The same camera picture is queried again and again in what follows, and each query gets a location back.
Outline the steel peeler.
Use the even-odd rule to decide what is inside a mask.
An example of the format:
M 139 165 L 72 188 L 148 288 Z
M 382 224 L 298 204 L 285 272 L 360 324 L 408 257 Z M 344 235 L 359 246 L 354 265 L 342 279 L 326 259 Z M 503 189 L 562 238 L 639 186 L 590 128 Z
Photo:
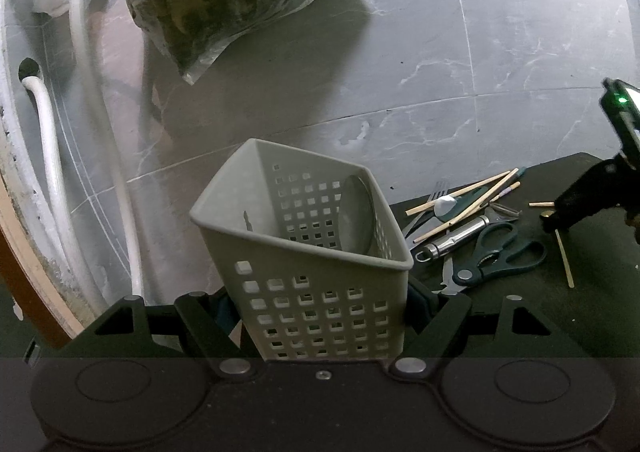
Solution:
M 422 250 L 416 253 L 414 260 L 420 262 L 420 264 L 425 264 L 431 260 L 442 258 L 451 252 L 454 246 L 477 234 L 488 224 L 490 224 L 490 219 L 486 215 L 480 215 L 443 235 L 441 238 L 436 238 L 435 241 L 425 244 Z

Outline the green handled scissors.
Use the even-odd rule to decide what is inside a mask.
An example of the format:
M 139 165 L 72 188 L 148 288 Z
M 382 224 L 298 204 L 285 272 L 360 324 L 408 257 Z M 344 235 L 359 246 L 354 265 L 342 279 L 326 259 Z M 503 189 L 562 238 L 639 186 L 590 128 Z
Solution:
M 471 256 L 452 264 L 440 292 L 457 295 L 492 280 L 529 272 L 542 264 L 546 256 L 544 243 L 520 235 L 514 224 L 490 224 L 480 231 Z

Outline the white perforated utensil caddy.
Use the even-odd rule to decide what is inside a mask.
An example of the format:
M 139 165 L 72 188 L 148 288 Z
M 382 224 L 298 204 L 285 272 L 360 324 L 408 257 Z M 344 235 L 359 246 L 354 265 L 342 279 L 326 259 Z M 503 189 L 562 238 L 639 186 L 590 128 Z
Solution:
M 368 187 L 370 246 L 344 250 L 344 182 Z M 393 359 L 413 259 L 368 168 L 265 140 L 243 143 L 194 203 L 204 238 L 266 360 Z

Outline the large steel spoon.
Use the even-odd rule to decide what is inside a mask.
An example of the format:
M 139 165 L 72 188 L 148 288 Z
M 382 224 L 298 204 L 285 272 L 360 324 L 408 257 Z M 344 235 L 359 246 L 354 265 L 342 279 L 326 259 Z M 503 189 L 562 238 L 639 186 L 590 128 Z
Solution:
M 374 222 L 374 205 L 369 188 L 359 176 L 349 176 L 343 183 L 338 205 L 337 229 L 342 250 L 366 254 L 372 244 Z

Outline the wooden chopstick with band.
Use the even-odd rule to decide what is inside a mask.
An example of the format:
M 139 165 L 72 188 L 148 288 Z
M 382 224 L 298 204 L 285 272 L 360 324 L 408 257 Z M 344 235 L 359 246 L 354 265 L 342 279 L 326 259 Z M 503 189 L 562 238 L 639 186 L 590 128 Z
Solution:
M 505 196 L 507 196 L 511 192 L 513 192 L 515 190 L 518 190 L 518 188 L 520 186 L 521 186 L 521 181 L 515 181 L 514 183 L 510 184 L 510 186 L 507 186 L 505 189 L 500 191 L 494 198 L 489 200 L 489 204 L 498 202 L 500 200 L 500 198 L 504 198 Z

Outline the steel fork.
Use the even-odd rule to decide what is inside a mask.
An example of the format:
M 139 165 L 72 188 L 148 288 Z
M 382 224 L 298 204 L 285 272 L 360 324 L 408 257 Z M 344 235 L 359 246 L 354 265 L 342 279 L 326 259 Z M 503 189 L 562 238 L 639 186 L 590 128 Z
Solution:
M 438 198 L 441 198 L 442 196 L 446 195 L 447 192 L 449 190 L 449 181 L 447 179 L 442 179 L 436 182 L 434 190 L 430 196 L 430 199 L 428 200 L 431 203 L 431 206 L 427 209 L 425 209 L 423 212 L 420 212 L 420 214 L 416 215 L 416 218 L 414 218 L 414 220 L 416 221 L 420 221 L 422 220 L 427 214 L 430 214 L 432 212 L 432 209 L 435 205 L 435 201 Z

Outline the wooden door frame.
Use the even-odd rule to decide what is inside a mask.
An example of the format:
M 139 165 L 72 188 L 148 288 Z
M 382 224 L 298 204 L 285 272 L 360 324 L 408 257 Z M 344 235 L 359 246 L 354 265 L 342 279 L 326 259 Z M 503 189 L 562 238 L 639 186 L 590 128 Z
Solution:
M 62 348 L 85 327 L 51 282 L 1 180 L 1 276 L 44 342 Z

